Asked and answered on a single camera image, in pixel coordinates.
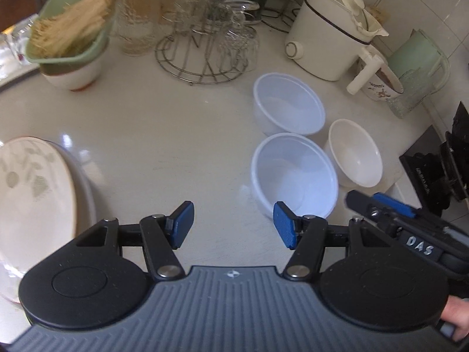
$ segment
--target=plate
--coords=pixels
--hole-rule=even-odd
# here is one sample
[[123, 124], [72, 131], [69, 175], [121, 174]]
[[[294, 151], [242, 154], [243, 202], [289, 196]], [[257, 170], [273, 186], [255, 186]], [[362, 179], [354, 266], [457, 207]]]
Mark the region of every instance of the plate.
[[48, 142], [0, 148], [0, 293], [18, 301], [24, 273], [74, 238], [77, 203], [66, 162]]
[[62, 156], [69, 167], [77, 198], [77, 231], [76, 236], [93, 226], [96, 222], [96, 207], [88, 178], [80, 162], [60, 145], [49, 142]]

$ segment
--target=gray ribbed surface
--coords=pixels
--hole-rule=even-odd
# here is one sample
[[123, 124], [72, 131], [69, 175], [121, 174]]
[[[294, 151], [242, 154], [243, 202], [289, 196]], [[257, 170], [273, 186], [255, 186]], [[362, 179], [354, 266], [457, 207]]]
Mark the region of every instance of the gray ribbed surface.
[[[229, 277], [231, 270], [240, 275]], [[141, 308], [115, 325], [73, 333], [33, 326], [8, 348], [11, 352], [454, 350], [429, 327], [382, 334], [349, 324], [330, 313], [308, 284], [288, 282], [273, 267], [194, 267], [183, 280], [157, 284]]]

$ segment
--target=jug handle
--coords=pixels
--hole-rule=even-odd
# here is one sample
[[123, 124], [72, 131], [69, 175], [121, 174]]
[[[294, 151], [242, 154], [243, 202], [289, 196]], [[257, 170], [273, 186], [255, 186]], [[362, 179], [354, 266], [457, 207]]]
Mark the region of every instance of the jug handle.
[[385, 63], [383, 58], [371, 54], [365, 48], [361, 48], [358, 55], [365, 62], [365, 67], [347, 86], [347, 91], [352, 95], [355, 95]]
[[441, 77], [441, 80], [435, 85], [435, 89], [430, 94], [434, 94], [435, 92], [440, 91], [449, 80], [450, 65], [448, 58], [446, 58], [445, 56], [441, 56], [439, 64], [441, 66], [441, 69], [443, 70], [443, 76]]

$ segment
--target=silver screw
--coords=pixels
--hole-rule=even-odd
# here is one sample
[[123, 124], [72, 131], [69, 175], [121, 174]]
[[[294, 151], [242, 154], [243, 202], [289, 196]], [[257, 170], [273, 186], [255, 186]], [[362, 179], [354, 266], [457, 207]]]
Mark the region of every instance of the silver screw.
[[163, 278], [174, 278], [181, 273], [181, 268], [175, 265], [165, 265], [161, 266], [157, 273]]
[[310, 269], [303, 265], [294, 265], [287, 269], [287, 274], [292, 278], [304, 278], [309, 273]]

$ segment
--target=green basket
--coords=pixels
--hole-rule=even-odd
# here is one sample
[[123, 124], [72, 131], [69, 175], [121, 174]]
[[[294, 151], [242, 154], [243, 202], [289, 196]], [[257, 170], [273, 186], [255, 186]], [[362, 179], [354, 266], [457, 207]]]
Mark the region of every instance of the green basket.
[[[80, 0], [48, 0], [41, 12], [39, 13], [38, 20], [41, 18], [49, 18], [61, 14], [64, 12], [64, 7], [77, 3]], [[102, 53], [107, 44], [107, 39], [113, 25], [113, 18], [109, 18], [106, 25], [103, 27], [101, 32], [98, 34], [91, 46], [86, 49], [83, 53], [74, 57], [62, 57], [62, 58], [35, 58], [31, 56], [31, 45], [28, 41], [26, 45], [26, 59], [31, 63], [88, 63], [94, 60], [98, 55]]]

